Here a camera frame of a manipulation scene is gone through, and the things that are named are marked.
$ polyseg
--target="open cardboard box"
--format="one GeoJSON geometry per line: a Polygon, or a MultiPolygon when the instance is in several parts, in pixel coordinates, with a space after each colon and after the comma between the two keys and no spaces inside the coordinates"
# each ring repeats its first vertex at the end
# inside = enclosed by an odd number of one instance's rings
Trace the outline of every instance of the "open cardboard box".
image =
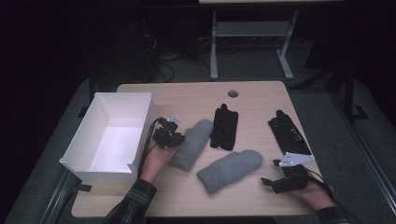
{"type": "Polygon", "coordinates": [[[156,118],[150,92],[97,92],[60,163],[85,183],[133,183],[156,118]]]}

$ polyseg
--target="person's right hand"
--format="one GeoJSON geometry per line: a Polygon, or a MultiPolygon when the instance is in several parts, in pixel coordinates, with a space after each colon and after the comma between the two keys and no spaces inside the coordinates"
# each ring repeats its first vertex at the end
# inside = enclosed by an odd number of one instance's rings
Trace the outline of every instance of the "person's right hand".
{"type": "Polygon", "coordinates": [[[308,181],[305,189],[295,189],[290,191],[289,194],[306,202],[317,211],[325,207],[336,206],[326,190],[312,181],[308,181]]]}

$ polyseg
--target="gray oven mitt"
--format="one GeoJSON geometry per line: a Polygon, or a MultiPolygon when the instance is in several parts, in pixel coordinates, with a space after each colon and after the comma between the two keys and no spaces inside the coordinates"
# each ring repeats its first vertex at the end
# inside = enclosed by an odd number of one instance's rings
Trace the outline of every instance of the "gray oven mitt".
{"type": "Polygon", "coordinates": [[[252,149],[240,153],[234,151],[200,170],[197,175],[207,193],[212,194],[242,179],[261,165],[262,154],[259,152],[252,149]]]}
{"type": "Polygon", "coordinates": [[[192,129],[185,132],[186,140],[178,147],[168,164],[188,172],[204,150],[212,130],[213,122],[211,120],[199,120],[192,129]]]}

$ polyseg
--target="black object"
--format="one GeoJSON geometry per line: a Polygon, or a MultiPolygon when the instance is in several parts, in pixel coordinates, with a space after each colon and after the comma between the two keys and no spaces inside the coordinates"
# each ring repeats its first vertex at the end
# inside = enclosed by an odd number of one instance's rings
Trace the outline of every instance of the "black object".
{"type": "Polygon", "coordinates": [[[221,108],[216,109],[213,132],[210,134],[210,146],[232,151],[235,145],[237,124],[238,113],[228,110],[227,105],[222,104],[221,108]]]}
{"type": "Polygon", "coordinates": [[[289,115],[282,110],[276,111],[276,118],[268,121],[277,143],[283,154],[286,152],[302,155],[312,155],[303,136],[294,125],[289,115]]]}
{"type": "Polygon", "coordinates": [[[142,157],[140,159],[139,167],[137,170],[137,178],[142,175],[143,165],[145,164],[146,157],[151,151],[151,148],[149,148],[149,141],[151,140],[151,136],[155,140],[157,145],[162,148],[180,146],[186,139],[186,136],[181,135],[181,133],[175,133],[177,127],[177,124],[175,124],[174,122],[169,122],[164,118],[158,118],[155,119],[154,122],[152,122],[148,130],[148,137],[146,138],[145,147],[143,148],[142,157]],[[159,122],[162,127],[156,129],[154,135],[152,136],[152,132],[154,131],[154,127],[157,122],[159,122]]]}
{"type": "Polygon", "coordinates": [[[175,133],[178,127],[177,124],[164,118],[159,118],[159,123],[162,127],[155,130],[152,138],[160,147],[177,147],[184,142],[186,136],[181,133],[175,133]]]}
{"type": "Polygon", "coordinates": [[[285,175],[285,178],[283,179],[272,181],[262,178],[262,183],[265,186],[272,187],[276,194],[288,192],[294,189],[304,189],[308,183],[308,178],[311,177],[301,164],[282,167],[281,169],[285,175]]]}

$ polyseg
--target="sleeve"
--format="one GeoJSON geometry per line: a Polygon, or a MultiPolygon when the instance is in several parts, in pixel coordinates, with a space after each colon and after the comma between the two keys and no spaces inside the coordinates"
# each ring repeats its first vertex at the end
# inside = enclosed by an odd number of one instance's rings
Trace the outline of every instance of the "sleeve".
{"type": "Polygon", "coordinates": [[[145,214],[157,189],[143,179],[137,179],[131,189],[105,217],[104,224],[144,223],[145,214]]]}
{"type": "Polygon", "coordinates": [[[322,224],[352,224],[346,212],[338,206],[322,208],[317,215],[322,224]]]}

